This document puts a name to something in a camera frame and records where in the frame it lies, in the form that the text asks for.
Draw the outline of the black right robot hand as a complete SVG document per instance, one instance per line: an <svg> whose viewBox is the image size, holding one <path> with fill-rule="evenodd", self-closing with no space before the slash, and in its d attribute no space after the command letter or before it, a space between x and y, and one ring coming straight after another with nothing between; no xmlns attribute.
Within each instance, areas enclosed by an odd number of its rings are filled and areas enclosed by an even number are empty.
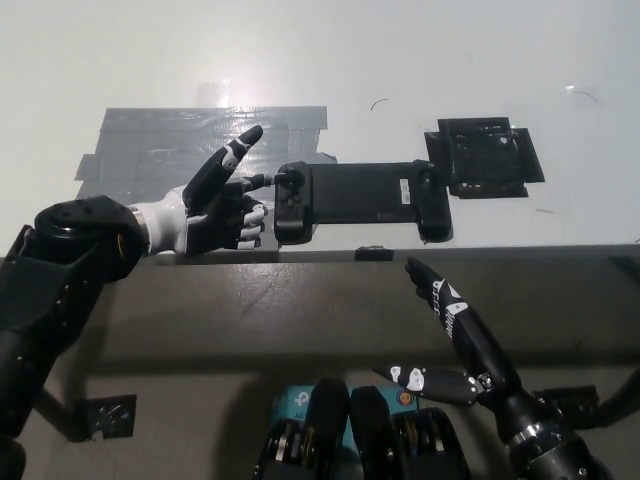
<svg viewBox="0 0 640 480"><path fill-rule="evenodd" d="M489 405L522 390L519 374L476 310L452 284L411 257L406 271L438 318L464 372L393 362L373 371L423 399L459 406Z"/></svg>

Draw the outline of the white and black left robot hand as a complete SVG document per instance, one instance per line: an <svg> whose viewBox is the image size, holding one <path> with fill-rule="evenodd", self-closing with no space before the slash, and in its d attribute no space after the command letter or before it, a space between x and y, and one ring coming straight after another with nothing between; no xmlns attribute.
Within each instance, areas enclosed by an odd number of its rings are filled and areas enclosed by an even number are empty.
<svg viewBox="0 0 640 480"><path fill-rule="evenodd" d="M272 179L265 174L236 177L234 172L262 135L261 126L251 127L211 155L187 184L170 189L158 201L129 207L148 255L198 256L260 246L268 209L250 193L269 186Z"/></svg>

